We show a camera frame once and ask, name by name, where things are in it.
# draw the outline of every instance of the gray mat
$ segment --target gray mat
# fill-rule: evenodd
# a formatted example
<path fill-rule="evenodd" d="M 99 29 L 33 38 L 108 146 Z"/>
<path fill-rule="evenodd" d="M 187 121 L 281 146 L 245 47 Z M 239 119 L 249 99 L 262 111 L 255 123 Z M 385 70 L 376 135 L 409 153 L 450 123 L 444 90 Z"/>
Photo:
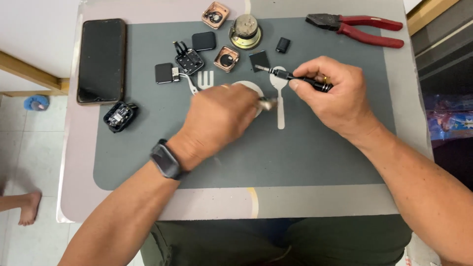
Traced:
<path fill-rule="evenodd" d="M 363 68 L 368 98 L 376 116 L 395 131 L 383 48 L 366 45 L 334 32 L 321 30 L 304 18 L 259 19 L 265 49 L 272 67 L 292 71 L 320 55 Z M 231 21 L 214 31 L 217 49 L 200 52 L 204 70 L 215 71 L 215 84 L 248 80 L 261 87 L 265 96 L 276 97 L 267 73 L 253 73 L 248 54 L 231 73 L 213 65 L 223 45 L 229 45 Z M 380 35 L 374 27 L 358 27 Z M 162 138 L 169 138 L 184 122 L 192 96 L 187 80 L 157 85 L 154 65 L 174 62 L 173 41 L 191 46 L 194 33 L 210 31 L 202 22 L 136 24 L 128 26 L 126 102 L 140 107 L 137 119 L 125 131 L 113 134 L 99 120 L 94 180 L 104 190 L 117 188 L 148 159 L 149 151 Z M 287 54 L 275 52 L 280 37 L 292 40 Z M 197 74 L 193 76 L 197 84 Z M 312 110 L 287 86 L 282 91 L 286 128 L 277 128 L 276 112 L 263 112 L 245 132 L 215 157 L 190 173 L 180 188 L 324 186 L 382 184 L 371 163 L 337 133 L 325 127 Z M 100 107 L 103 117 L 110 106 Z"/>

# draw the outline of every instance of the black watch strap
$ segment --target black watch strap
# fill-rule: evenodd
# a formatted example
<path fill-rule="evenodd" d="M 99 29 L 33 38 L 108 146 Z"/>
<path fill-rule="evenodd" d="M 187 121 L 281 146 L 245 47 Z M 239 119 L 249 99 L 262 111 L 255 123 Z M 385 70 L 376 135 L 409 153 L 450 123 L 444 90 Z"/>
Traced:
<path fill-rule="evenodd" d="M 188 172 L 184 171 L 176 156 L 166 146 L 167 140 L 160 139 L 151 151 L 151 160 L 165 178 L 179 180 Z"/>

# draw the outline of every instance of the person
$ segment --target person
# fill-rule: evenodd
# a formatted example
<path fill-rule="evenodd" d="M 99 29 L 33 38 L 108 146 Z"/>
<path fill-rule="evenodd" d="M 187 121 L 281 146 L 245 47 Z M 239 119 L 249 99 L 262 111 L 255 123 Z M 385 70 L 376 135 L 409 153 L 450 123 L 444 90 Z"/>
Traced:
<path fill-rule="evenodd" d="M 36 219 L 41 192 L 34 191 L 23 195 L 4 196 L 3 192 L 5 191 L 6 184 L 7 181 L 2 178 L 0 180 L 0 212 L 21 208 L 18 225 L 32 225 Z"/>
<path fill-rule="evenodd" d="M 376 119 L 362 70 L 319 57 L 294 75 L 331 78 L 334 87 L 328 93 L 299 80 L 289 85 L 326 126 L 373 163 L 402 219 L 297 219 L 278 243 L 264 230 L 271 219 L 156 222 L 179 181 L 164 178 L 149 161 L 91 213 L 59 265 L 126 265 L 140 248 L 147 266 L 394 265 L 411 229 L 444 259 L 473 264 L 473 193 Z M 255 117 L 257 100 L 256 93 L 238 84 L 197 94 L 167 147 L 185 170 L 194 169 L 243 134 Z"/>

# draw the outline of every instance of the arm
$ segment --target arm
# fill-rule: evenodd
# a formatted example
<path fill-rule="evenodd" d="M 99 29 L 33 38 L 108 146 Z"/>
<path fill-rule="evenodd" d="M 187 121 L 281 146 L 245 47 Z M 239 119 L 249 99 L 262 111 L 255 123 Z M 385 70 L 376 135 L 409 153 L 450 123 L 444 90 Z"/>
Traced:
<path fill-rule="evenodd" d="M 241 84 L 199 93 L 167 147 L 185 170 L 192 170 L 243 134 L 255 117 L 257 99 Z M 147 162 L 85 220 L 59 265 L 127 265 L 178 186 L 179 181 L 164 178 Z"/>
<path fill-rule="evenodd" d="M 320 57 L 302 64 L 294 75 L 331 78 L 334 88 L 329 93 L 299 80 L 289 85 L 325 125 L 373 163 L 400 214 L 422 240 L 445 259 L 473 264 L 473 193 L 375 118 L 361 69 Z"/>

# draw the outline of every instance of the white tile floor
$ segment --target white tile floor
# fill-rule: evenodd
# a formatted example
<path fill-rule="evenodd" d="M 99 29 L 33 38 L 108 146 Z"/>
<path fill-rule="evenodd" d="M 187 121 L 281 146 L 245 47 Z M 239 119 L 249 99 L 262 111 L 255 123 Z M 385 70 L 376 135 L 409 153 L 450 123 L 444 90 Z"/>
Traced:
<path fill-rule="evenodd" d="M 26 111 L 24 100 L 1 99 L 0 179 L 10 180 L 5 195 L 37 187 L 43 198 L 31 226 L 17 225 L 20 209 L 0 213 L 0 265 L 54 266 L 81 225 L 55 219 L 67 97 L 50 97 L 45 112 Z M 142 266 L 141 254 L 128 265 Z"/>

